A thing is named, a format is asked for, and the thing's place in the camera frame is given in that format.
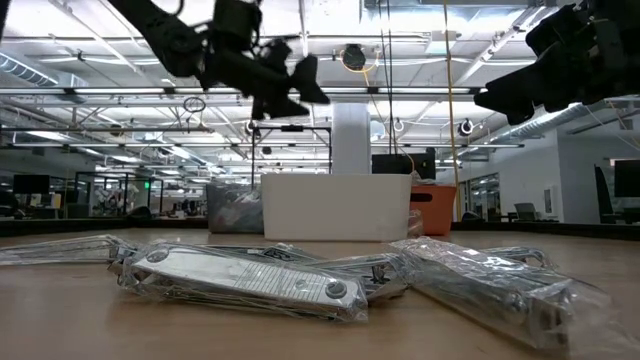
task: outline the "white plastic container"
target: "white plastic container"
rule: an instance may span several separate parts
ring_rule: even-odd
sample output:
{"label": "white plastic container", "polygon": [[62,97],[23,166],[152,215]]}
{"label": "white plastic container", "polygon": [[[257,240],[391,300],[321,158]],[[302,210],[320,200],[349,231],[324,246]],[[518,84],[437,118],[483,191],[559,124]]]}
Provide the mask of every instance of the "white plastic container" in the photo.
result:
{"label": "white plastic container", "polygon": [[262,175],[269,240],[395,241],[407,236],[409,175]]}

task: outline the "table surface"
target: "table surface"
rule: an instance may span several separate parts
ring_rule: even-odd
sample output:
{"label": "table surface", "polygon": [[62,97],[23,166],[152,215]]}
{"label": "table surface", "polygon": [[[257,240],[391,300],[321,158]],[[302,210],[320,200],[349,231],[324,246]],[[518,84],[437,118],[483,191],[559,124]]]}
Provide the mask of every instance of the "table surface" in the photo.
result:
{"label": "table surface", "polygon": [[[114,230],[135,241],[263,244],[256,236],[195,229]],[[99,232],[0,239],[3,246]],[[473,248],[534,246],[563,273],[608,291],[623,325],[640,333],[640,243],[523,233],[453,233]],[[388,251],[379,243],[299,242],[327,257]],[[153,303],[115,283],[105,265],[0,267],[0,359],[538,359],[532,350],[408,291],[376,305],[368,324],[256,314],[201,305]]]}

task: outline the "orange bin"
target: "orange bin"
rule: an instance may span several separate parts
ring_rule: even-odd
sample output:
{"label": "orange bin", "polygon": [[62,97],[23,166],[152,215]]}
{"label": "orange bin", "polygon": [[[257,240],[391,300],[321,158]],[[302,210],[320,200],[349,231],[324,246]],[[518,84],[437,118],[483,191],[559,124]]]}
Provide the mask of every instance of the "orange bin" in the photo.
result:
{"label": "orange bin", "polygon": [[451,232],[455,186],[411,187],[411,210],[420,210],[425,235],[447,236]]}

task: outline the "hanging cable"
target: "hanging cable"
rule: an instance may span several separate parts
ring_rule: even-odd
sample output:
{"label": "hanging cable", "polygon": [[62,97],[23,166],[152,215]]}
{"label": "hanging cable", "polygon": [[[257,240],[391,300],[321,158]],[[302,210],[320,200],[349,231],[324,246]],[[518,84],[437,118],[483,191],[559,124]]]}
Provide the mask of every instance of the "hanging cable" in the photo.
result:
{"label": "hanging cable", "polygon": [[[378,1],[378,15],[379,18],[382,19],[382,5],[380,4],[380,1]],[[390,119],[390,124],[389,124],[389,154],[392,153],[392,146],[394,144],[394,138],[395,138],[395,131],[393,129],[393,95],[391,95],[391,93],[393,92],[392,87],[390,86],[390,82],[389,82],[389,72],[387,70],[387,51],[386,51],[386,45],[385,45],[385,38],[384,38],[384,29],[382,27],[380,27],[380,40],[382,42],[382,58],[384,59],[384,78],[385,78],[385,83],[387,85],[387,89],[388,89],[388,97],[389,97],[389,119]],[[391,44],[389,44],[389,52],[391,53]],[[398,154],[398,149],[396,147],[395,149],[395,153],[396,155]]]}
{"label": "hanging cable", "polygon": [[453,132],[453,75],[451,74],[451,48],[449,44],[449,13],[447,0],[444,0],[444,31],[447,46],[447,81],[449,85],[449,135],[451,136],[451,154],[453,155],[453,176],[456,185],[456,219],[462,219],[462,206],[460,204],[460,180],[458,178],[458,153],[456,152],[456,140]]}

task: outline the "column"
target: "column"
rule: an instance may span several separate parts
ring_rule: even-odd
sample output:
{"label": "column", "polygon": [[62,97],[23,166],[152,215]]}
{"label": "column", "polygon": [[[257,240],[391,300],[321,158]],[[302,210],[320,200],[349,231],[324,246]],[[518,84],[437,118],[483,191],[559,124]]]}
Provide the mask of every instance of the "column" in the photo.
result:
{"label": "column", "polygon": [[367,104],[333,104],[333,173],[371,173],[371,131]]}

